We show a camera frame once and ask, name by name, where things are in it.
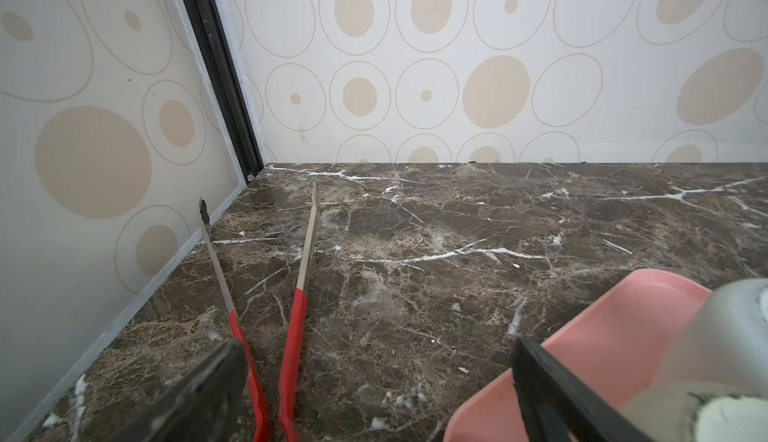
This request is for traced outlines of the dark grey ceramic mug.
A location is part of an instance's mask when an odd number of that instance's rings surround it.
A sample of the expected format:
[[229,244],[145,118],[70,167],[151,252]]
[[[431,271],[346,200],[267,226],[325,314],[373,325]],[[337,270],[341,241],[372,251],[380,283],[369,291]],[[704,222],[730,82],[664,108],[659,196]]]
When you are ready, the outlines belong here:
[[621,413],[654,441],[766,440],[766,280],[714,291]]

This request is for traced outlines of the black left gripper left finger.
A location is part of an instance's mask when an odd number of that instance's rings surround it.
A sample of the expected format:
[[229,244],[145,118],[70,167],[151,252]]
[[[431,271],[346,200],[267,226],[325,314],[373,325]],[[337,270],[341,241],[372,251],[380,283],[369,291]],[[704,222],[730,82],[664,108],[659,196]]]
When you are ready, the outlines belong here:
[[241,342],[222,342],[114,441],[228,441],[247,377]]

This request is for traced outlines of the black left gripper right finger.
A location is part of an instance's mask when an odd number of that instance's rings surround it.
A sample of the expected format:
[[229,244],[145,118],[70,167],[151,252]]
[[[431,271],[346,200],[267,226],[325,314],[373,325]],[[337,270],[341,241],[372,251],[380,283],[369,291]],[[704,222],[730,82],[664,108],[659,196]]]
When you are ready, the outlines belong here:
[[511,371],[530,441],[648,441],[541,345],[516,342]]

